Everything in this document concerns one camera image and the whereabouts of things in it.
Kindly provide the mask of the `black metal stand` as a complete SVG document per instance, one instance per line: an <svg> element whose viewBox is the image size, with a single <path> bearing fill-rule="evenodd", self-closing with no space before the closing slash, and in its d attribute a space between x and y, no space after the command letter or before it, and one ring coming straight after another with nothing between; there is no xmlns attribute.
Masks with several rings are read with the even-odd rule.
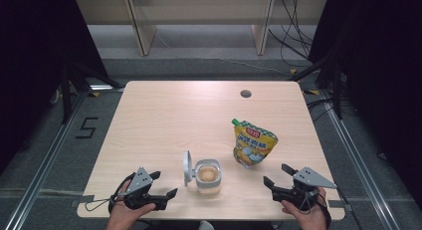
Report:
<svg viewBox="0 0 422 230"><path fill-rule="evenodd" d="M297 82L317 70L319 70L319 74L316 78L317 87L319 89L325 89L329 85L332 85L333 110L337 117L342 119L340 109L342 68L339 60L334 55L326 55L300 73L293 75L291 81Z"/></svg>
<svg viewBox="0 0 422 230"><path fill-rule="evenodd" d="M71 85L75 87L78 94L87 93L88 91L92 90L90 84L87 81L87 77L97 79L111 86L113 89L124 88L123 84L112 80L106 72L101 73L79 62L65 63L61 71L61 88L64 107L63 123L66 123L70 119L73 112L71 101Z"/></svg>

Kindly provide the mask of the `long aluminium floor rail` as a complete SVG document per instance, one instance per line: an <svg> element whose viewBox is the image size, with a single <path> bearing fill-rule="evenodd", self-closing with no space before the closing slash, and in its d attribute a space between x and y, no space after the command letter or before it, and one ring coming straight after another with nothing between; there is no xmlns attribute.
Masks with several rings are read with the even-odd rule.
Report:
<svg viewBox="0 0 422 230"><path fill-rule="evenodd" d="M334 112L334 104L325 104L325 108L384 229L401 230L398 221L394 217L390 205L377 186L372 174L369 172L369 169L361 157L358 148L352 140L352 137L343 120L338 118L337 114Z"/></svg>
<svg viewBox="0 0 422 230"><path fill-rule="evenodd" d="M23 191L22 197L10 215L4 230L21 230L29 212L31 211L42 185L45 182L60 150L65 142L69 130L73 125L75 116L82 103L87 97L87 92L80 92L71 102L70 112L64 115L60 128L54 135L54 139L27 188Z"/></svg>

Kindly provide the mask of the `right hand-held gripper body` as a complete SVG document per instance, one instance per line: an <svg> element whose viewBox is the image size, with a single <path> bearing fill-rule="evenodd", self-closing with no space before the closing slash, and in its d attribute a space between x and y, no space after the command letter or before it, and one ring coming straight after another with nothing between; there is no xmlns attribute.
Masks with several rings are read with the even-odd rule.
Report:
<svg viewBox="0 0 422 230"><path fill-rule="evenodd" d="M291 189L276 186L272 191L274 201L287 200L301 211L309 211L317 203L318 188L337 189L337 185L306 166L292 176Z"/></svg>

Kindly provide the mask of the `clear jar with white lid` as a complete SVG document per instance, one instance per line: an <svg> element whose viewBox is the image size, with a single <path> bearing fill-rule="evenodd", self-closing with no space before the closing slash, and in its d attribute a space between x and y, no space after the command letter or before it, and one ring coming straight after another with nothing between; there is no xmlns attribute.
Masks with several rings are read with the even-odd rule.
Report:
<svg viewBox="0 0 422 230"><path fill-rule="evenodd" d="M219 170L220 176L221 176L221 182L222 182L222 169L220 166L220 162L217 159L206 158L206 159L200 159L196 163L193 163L190 151L185 150L183 152L184 185L188 186L188 184L191 181L195 181L196 188L198 191L197 180L196 180L198 176L198 170L200 167L206 166L206 165L214 165Z"/></svg>

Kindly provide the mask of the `short aluminium floor rail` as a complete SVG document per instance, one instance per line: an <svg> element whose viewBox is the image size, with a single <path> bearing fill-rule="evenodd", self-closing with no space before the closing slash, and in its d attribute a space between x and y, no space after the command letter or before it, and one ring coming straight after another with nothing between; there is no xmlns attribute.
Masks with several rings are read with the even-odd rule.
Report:
<svg viewBox="0 0 422 230"><path fill-rule="evenodd" d="M113 87L110 85L91 85L90 86L91 92L96 93L96 92L123 92L124 91L124 87Z"/></svg>

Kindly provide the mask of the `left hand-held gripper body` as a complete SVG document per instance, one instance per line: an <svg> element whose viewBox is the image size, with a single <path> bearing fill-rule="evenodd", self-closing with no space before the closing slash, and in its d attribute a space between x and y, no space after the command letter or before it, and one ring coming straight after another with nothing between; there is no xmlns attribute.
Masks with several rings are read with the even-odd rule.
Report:
<svg viewBox="0 0 422 230"><path fill-rule="evenodd" d="M125 195L124 204L130 209L138 209L144 205L154 203L155 211L165 210L167 206L167 197L165 195L151 195L149 189L154 180L152 180L143 167L140 167L134 174Z"/></svg>

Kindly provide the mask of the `beige seasoning powder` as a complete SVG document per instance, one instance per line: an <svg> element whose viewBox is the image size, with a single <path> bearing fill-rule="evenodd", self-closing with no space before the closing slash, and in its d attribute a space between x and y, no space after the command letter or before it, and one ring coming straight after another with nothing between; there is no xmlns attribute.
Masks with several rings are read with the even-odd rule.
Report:
<svg viewBox="0 0 422 230"><path fill-rule="evenodd" d="M216 194L220 191L221 176L214 165L200 167L196 180L201 194Z"/></svg>

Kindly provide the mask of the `yellow spouted seasoning pouch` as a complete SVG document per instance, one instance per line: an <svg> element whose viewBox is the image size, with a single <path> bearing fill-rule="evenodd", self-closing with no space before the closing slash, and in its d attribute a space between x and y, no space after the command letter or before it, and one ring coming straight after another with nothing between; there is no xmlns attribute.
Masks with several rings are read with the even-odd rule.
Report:
<svg viewBox="0 0 422 230"><path fill-rule="evenodd" d="M261 163L279 142L271 131L248 121L232 119L235 132L233 155L245 168Z"/></svg>

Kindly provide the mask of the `grey tape patch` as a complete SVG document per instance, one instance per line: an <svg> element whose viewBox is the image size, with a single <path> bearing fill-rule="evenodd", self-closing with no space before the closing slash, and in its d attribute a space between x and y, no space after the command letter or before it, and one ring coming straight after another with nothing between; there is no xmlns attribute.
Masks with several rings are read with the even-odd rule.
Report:
<svg viewBox="0 0 422 230"><path fill-rule="evenodd" d="M77 208L81 203L93 202L94 201L94 198L95 197L93 195L80 196L78 199L74 199L71 202L71 207Z"/></svg>
<svg viewBox="0 0 422 230"><path fill-rule="evenodd" d="M346 212L350 212L352 207L349 203L345 203L341 200L330 200L328 202L330 208L342 208Z"/></svg>

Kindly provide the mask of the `person's left hand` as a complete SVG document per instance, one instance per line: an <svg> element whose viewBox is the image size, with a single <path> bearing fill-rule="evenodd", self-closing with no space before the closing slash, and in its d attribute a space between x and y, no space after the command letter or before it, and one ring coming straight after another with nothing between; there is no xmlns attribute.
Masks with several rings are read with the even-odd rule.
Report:
<svg viewBox="0 0 422 230"><path fill-rule="evenodd" d="M118 196L109 215L105 230L132 230L141 216L154 209L154 203L144 205L138 209L130 209L124 204L123 197Z"/></svg>

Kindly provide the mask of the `person's right hand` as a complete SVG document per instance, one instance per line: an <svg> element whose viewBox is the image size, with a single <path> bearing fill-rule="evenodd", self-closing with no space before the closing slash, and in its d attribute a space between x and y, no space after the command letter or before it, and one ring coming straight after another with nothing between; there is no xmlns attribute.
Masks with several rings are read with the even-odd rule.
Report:
<svg viewBox="0 0 422 230"><path fill-rule="evenodd" d="M326 219L319 206L315 205L310 213L303 214L293 203L287 200L283 200L281 204L283 206L282 211L293 215L302 230L327 230Z"/></svg>

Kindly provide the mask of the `black curtain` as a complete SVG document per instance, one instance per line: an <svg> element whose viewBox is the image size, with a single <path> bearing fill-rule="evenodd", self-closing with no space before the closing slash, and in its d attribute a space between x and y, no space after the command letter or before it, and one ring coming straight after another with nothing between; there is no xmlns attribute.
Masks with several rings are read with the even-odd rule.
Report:
<svg viewBox="0 0 422 230"><path fill-rule="evenodd" d="M0 0L0 174L64 76L108 80L77 0Z"/></svg>
<svg viewBox="0 0 422 230"><path fill-rule="evenodd" d="M422 209L422 0L327 0L311 61L349 17L339 58L349 96Z"/></svg>

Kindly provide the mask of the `beige wooden desk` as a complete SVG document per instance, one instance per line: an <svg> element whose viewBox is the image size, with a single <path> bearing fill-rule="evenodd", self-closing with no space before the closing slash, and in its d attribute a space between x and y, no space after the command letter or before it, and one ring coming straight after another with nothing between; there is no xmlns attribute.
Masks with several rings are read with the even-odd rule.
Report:
<svg viewBox="0 0 422 230"><path fill-rule="evenodd" d="M89 25L130 25L138 52L149 53L159 25L249 25L258 55L269 28L319 23L326 0L77 0Z"/></svg>

